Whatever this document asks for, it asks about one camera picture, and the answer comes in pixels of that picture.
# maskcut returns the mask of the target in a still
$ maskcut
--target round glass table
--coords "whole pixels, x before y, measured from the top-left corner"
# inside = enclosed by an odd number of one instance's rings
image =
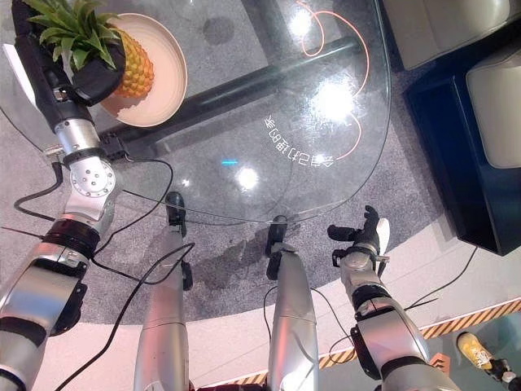
[[[112,0],[104,8],[149,15],[184,52],[186,98],[164,124],[136,128],[102,108],[92,113],[98,132],[117,134],[131,156],[173,166],[173,187],[193,220],[311,218],[348,200],[371,175],[390,103],[378,2]],[[2,28],[2,42],[13,40]],[[2,110],[36,147],[56,144],[1,61]],[[164,192],[162,167],[116,167],[125,189],[153,200]]]

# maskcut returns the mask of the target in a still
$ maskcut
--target plate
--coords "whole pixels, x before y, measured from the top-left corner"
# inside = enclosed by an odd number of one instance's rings
[[[168,120],[185,98],[188,74],[176,38],[157,20],[141,14],[121,14],[111,24],[124,30],[147,52],[154,65],[154,81],[141,99],[110,95],[101,105],[118,121],[148,127]]]

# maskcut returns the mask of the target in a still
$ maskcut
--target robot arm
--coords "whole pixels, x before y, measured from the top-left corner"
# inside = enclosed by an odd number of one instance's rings
[[[80,318],[87,289],[81,280],[112,221],[116,196],[116,175],[103,159],[86,104],[110,94],[121,76],[108,70],[92,73],[90,68],[87,72],[105,86],[101,90],[78,88],[68,80],[62,64],[53,62],[49,51],[40,46],[37,27],[27,22],[28,6],[14,0],[12,11],[17,37],[11,55],[18,56],[36,106],[60,141],[63,163],[71,170],[72,190],[63,213],[0,292],[2,391],[31,389],[47,338],[66,332]],[[76,78],[85,80],[85,75]]]
[[[388,221],[366,207],[362,230],[330,226],[328,235],[353,242],[333,252],[333,264],[355,309],[357,325],[351,330],[364,372],[382,380],[382,391],[444,390],[459,388],[442,371],[431,367],[422,333],[400,304],[392,299],[375,270],[388,242]]]

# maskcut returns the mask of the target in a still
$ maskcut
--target pineapple leaves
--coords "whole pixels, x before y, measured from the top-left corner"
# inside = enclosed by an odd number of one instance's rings
[[[116,39],[116,40],[119,40],[120,37],[114,33],[111,29],[107,29],[105,26],[103,25],[99,25],[98,26],[98,29],[99,29],[99,38],[100,39]]]
[[[99,14],[96,19],[98,20],[99,25],[104,26],[112,18],[119,19],[120,17],[117,14],[114,14],[112,12],[107,12],[107,13]]]
[[[55,49],[52,51],[52,60],[54,62],[58,61],[58,58],[63,53],[63,49],[61,46],[55,46]]]
[[[117,44],[120,36],[108,24],[117,14],[96,15],[95,8],[103,5],[98,0],[22,0],[41,15],[28,18],[45,29],[40,34],[40,44],[55,45],[52,58],[60,56],[70,61],[72,69],[80,70],[93,57],[102,59],[107,66],[116,69],[107,45]]]
[[[64,38],[62,38],[61,46],[63,48],[63,51],[64,52],[71,51],[72,44],[74,43],[75,40],[76,40],[75,37],[64,37]]]
[[[25,4],[43,15],[52,14],[55,10],[42,0],[23,0]]]
[[[62,6],[69,12],[72,10],[67,0],[47,0],[47,2],[54,4],[54,7]]]
[[[87,59],[88,55],[89,52],[84,51],[82,49],[75,49],[72,52],[72,61],[77,71],[83,68],[83,65],[85,64],[85,60]]]
[[[98,34],[95,31],[92,32],[90,38],[87,39],[85,42],[94,47],[95,49],[103,51],[103,46],[101,46],[101,41],[99,40]]]
[[[56,27],[56,23],[49,19],[48,16],[45,15],[36,15],[27,19],[29,22],[33,22],[36,24],[41,24],[46,27]]]
[[[65,59],[67,61],[69,61],[71,59],[71,54],[72,54],[72,44],[74,43],[74,41],[76,40],[75,37],[65,37],[65,38],[62,38],[61,42],[60,42],[60,46],[62,47],[62,53],[63,53],[63,57],[65,57]]]
[[[114,64],[111,54],[108,52],[108,49],[105,46],[105,44],[103,44],[103,50],[99,52],[99,57],[101,57],[101,59],[105,61],[109,67],[111,67],[112,69],[116,69],[116,65]]]
[[[49,27],[40,34],[40,44],[48,41],[51,37],[74,37],[74,33],[61,29],[60,27]]]
[[[78,21],[61,4],[57,5],[56,12],[52,16],[64,27],[75,32],[80,32],[80,24]]]

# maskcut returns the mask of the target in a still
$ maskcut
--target hazard tape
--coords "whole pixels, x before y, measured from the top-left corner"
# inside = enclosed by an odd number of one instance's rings
[[[423,334],[423,337],[428,340],[438,336],[444,336],[450,332],[457,332],[464,328],[475,326],[476,324],[488,322],[490,320],[500,318],[501,316],[513,314],[514,312],[518,311],[521,311],[521,298],[507,301],[498,305],[493,305],[471,314],[466,314],[453,319],[445,320],[443,322],[435,323],[431,326],[422,327],[420,328],[420,332]],[[331,355],[326,354],[321,356],[318,359],[318,367],[320,369],[325,369],[337,364],[344,364],[346,362],[355,360],[356,358],[357,353],[353,348],[350,348],[333,353]],[[228,381],[226,384],[264,384],[266,382],[267,376],[268,372],[262,371],[251,374],[248,377],[242,377],[236,380]]]

